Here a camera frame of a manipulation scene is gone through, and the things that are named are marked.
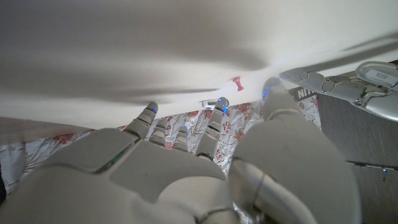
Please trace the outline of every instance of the white robotic hand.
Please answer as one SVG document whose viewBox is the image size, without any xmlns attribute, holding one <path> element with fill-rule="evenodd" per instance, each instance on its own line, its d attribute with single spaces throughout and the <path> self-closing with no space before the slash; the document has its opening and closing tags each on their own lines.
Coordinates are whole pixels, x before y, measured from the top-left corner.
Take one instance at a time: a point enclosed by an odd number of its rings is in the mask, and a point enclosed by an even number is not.
<svg viewBox="0 0 398 224">
<path fill-rule="evenodd" d="M 340 80 L 334 82 L 317 72 L 295 68 L 280 77 L 320 94 L 346 100 L 353 106 L 376 116 L 398 121 L 398 69 L 394 64 L 365 62 L 355 74 L 372 85 Z"/>
<path fill-rule="evenodd" d="M 125 130 L 98 130 L 51 155 L 2 205 L 0 222 L 238 224 L 235 202 L 259 223 L 359 224 L 350 167 L 280 87 L 265 87 L 265 122 L 236 147 L 228 179 L 213 162 L 227 99 L 218 99 L 196 156 L 183 126 L 172 150 L 163 120 L 143 140 L 151 103 Z"/>
</svg>

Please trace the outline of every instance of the robot finger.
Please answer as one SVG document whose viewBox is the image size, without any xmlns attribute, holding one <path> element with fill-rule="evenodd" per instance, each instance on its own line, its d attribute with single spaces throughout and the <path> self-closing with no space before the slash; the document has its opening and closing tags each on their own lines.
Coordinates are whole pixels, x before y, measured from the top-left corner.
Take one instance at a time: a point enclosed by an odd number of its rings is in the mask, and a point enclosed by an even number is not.
<svg viewBox="0 0 398 224">
<path fill-rule="evenodd" d="M 173 149 L 183 152 L 188 152 L 187 136 L 188 136 L 188 129 L 183 125 L 178 130 L 177 137 L 175 138 L 175 142 L 173 145 Z"/>
<path fill-rule="evenodd" d="M 163 119 L 160 119 L 157 122 L 154 132 L 152 133 L 152 135 L 149 138 L 149 141 L 154 144 L 164 147 L 165 146 L 165 136 L 166 136 L 166 121 Z"/>
<path fill-rule="evenodd" d="M 215 109 L 211 114 L 209 124 L 199 142 L 196 153 L 198 157 L 206 157 L 211 161 L 214 160 L 217 142 L 220 138 L 221 120 L 223 119 L 223 114 L 225 113 L 228 105 L 229 103 L 226 98 L 221 97 L 218 99 Z"/>
<path fill-rule="evenodd" d="M 129 132 L 138 136 L 140 139 L 144 139 L 148 133 L 149 127 L 152 124 L 156 113 L 157 104 L 152 102 L 142 111 L 142 113 L 134 119 L 123 131 Z"/>
</svg>

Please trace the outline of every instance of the red push pin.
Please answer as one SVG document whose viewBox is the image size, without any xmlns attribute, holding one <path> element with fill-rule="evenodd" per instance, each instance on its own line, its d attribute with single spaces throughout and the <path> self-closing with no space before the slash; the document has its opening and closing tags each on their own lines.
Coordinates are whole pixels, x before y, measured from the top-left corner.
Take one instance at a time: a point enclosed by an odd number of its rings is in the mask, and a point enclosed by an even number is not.
<svg viewBox="0 0 398 224">
<path fill-rule="evenodd" d="M 241 85 L 241 77 L 235 77 L 232 79 L 232 81 L 235 82 L 236 85 L 238 86 L 238 91 L 243 90 L 243 86 Z"/>
</svg>

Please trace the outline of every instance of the pink flower pattern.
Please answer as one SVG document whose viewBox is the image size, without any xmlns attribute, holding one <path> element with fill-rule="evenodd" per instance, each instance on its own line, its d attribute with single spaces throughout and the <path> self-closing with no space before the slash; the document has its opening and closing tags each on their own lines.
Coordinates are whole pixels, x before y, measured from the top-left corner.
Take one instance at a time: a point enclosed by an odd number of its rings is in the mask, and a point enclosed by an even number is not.
<svg viewBox="0 0 398 224">
<path fill-rule="evenodd" d="M 313 103 L 313 105 L 316 107 L 316 108 L 318 108 L 318 98 L 314 98 L 314 97 L 311 97 L 311 100 L 310 100 L 310 102 L 311 103 Z"/>
<path fill-rule="evenodd" d="M 297 103 L 302 110 L 302 113 L 305 115 L 305 118 L 320 127 L 320 118 L 317 110 L 318 100 L 313 98 L 307 98 L 300 103 Z M 173 143 L 175 141 L 175 137 L 177 135 L 178 130 L 181 126 L 186 126 L 188 129 L 187 139 L 188 139 L 188 151 L 190 154 L 195 154 L 195 151 L 198 147 L 199 140 L 203 136 L 203 133 L 208 125 L 208 121 L 211 117 L 212 110 L 204 110 L 204 111 L 191 111 L 185 114 L 178 114 L 173 116 L 168 116 L 162 118 L 167 122 L 166 130 L 167 134 L 165 137 L 165 148 L 171 149 L 173 147 Z M 240 140 L 244 137 L 244 132 L 247 131 L 251 126 L 256 123 L 263 122 L 262 119 L 262 102 L 257 101 L 253 103 L 244 103 L 238 106 L 231 106 L 225 111 L 225 115 L 223 116 L 221 125 L 221 137 L 218 141 L 218 147 L 216 150 L 215 161 L 222 168 L 225 173 L 228 173 L 229 165 L 231 162 L 231 155 L 233 154 L 234 148 L 240 142 Z M 148 135 L 146 136 L 146 140 L 149 139 L 151 134 L 153 133 L 153 129 L 156 125 L 157 121 L 152 123 L 150 130 L 148 131 Z M 40 141 L 44 141 L 45 139 L 38 139 L 32 142 L 25 142 L 26 149 L 30 150 L 27 155 L 22 155 L 27 158 L 27 161 L 22 163 L 28 164 L 30 160 L 32 160 L 32 156 L 36 155 L 35 158 L 40 158 L 38 160 L 42 161 L 47 158 L 51 153 L 55 152 L 58 148 L 75 141 L 83 136 L 90 134 L 90 131 L 84 133 L 76 133 L 76 134 L 65 134 L 61 136 L 56 136 L 54 138 L 49 138 L 51 141 L 57 144 L 41 144 Z M 9 182 L 15 182 L 19 180 L 19 176 L 13 177 Z"/>
<path fill-rule="evenodd" d="M 205 119 L 210 119 L 212 113 L 212 110 L 204 110 L 203 114 L 205 115 Z"/>
<path fill-rule="evenodd" d="M 298 107 L 301 108 L 301 110 L 304 110 L 304 104 L 303 104 L 303 102 L 300 102 L 300 103 L 298 104 Z"/>
<path fill-rule="evenodd" d="M 196 116 L 198 116 L 199 111 L 192 111 L 188 113 L 188 117 L 190 118 L 196 118 Z"/>
<path fill-rule="evenodd" d="M 239 128 L 238 130 L 235 130 L 235 133 L 232 137 L 235 138 L 236 140 L 240 141 L 243 138 L 243 136 L 244 136 L 243 130 L 241 128 Z"/>
<path fill-rule="evenodd" d="M 247 114 L 249 109 L 251 107 L 250 103 L 242 103 L 241 105 L 238 105 L 238 110 L 239 112 L 241 112 L 242 114 Z"/>
<path fill-rule="evenodd" d="M 225 131 L 225 133 L 229 133 L 229 130 L 231 129 L 231 123 L 229 122 L 229 121 L 226 121 L 224 124 L 223 124 L 223 128 L 224 128 L 224 131 Z"/>
<path fill-rule="evenodd" d="M 166 149 L 171 149 L 173 148 L 173 143 L 172 142 L 166 142 L 165 146 Z"/>
<path fill-rule="evenodd" d="M 60 143 L 60 144 L 66 144 L 68 141 L 70 141 L 72 139 L 72 137 L 75 135 L 75 133 L 71 133 L 71 134 L 64 134 L 61 136 L 55 136 L 54 137 L 54 141 L 56 143 Z"/>
</svg>

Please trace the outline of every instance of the robotic hand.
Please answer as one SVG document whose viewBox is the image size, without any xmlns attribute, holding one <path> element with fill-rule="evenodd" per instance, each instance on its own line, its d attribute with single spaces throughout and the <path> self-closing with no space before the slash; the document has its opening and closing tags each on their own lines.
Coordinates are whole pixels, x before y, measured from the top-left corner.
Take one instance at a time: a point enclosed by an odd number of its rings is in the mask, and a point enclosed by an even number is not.
<svg viewBox="0 0 398 224">
<path fill-rule="evenodd" d="M 273 89 L 265 122 L 236 147 L 228 179 L 213 162 L 227 99 L 218 99 L 196 156 L 183 126 L 164 149 L 163 120 L 144 141 L 151 103 L 124 131 L 101 129 L 50 156 L 0 208 L 0 221 L 234 224 L 235 202 L 258 223 L 359 224 L 351 168 L 292 97 Z"/>
<path fill-rule="evenodd" d="M 317 72 L 295 68 L 280 74 L 284 80 L 304 88 L 350 102 L 353 106 L 376 116 L 398 121 L 398 69 L 394 64 L 365 62 L 355 74 L 370 83 L 340 80 L 334 82 Z"/>
</svg>

